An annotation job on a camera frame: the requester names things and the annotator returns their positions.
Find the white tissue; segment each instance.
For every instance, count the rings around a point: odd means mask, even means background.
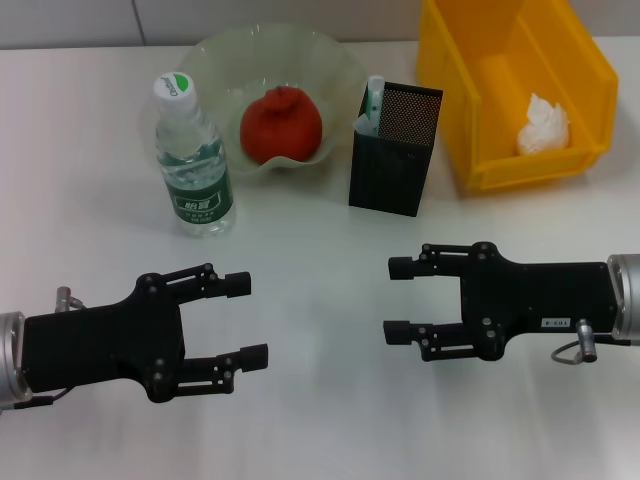
[[[569,120],[559,104],[553,108],[534,93],[531,95],[527,118],[529,123],[518,134],[520,155],[559,150],[569,144]]]

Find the yellow storage box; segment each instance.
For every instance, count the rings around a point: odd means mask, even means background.
[[[618,78],[567,0],[424,0],[417,73],[472,192],[584,172],[611,147]],[[531,94],[560,103],[565,150],[519,156]]]

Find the glass bowl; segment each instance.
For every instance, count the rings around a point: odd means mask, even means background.
[[[254,175],[325,159],[358,116],[367,75],[340,43],[288,24],[234,28],[193,47],[179,67],[193,78],[202,107],[218,125],[229,170]],[[263,165],[240,145],[240,121],[249,104],[278,85],[299,87],[322,117],[322,143],[306,162],[273,157]]]

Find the white table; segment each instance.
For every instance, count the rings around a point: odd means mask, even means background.
[[[460,198],[437,145],[417,219],[347,206],[351,150],[314,169],[236,181],[220,239],[175,225],[153,164],[151,84],[184,47],[0,52],[0,310],[49,313],[68,285],[119,301],[145,272],[211,261],[248,270],[253,295],[183,307],[188,356],[267,342],[265,371],[230,396],[150,403],[131,381],[77,388],[0,417],[0,477],[637,479],[640,350],[571,368],[568,336],[513,340],[497,363],[420,361],[385,319],[459,321],[457,282],[391,282],[387,259],[422,243],[495,242],[522,262],[640,252],[640,38],[598,43],[620,75],[613,152],[581,178]],[[350,48],[412,83],[414,43]]]

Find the black pen holder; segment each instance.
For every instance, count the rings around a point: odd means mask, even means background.
[[[441,90],[385,83],[378,136],[353,135],[349,205],[418,214],[441,103]]]

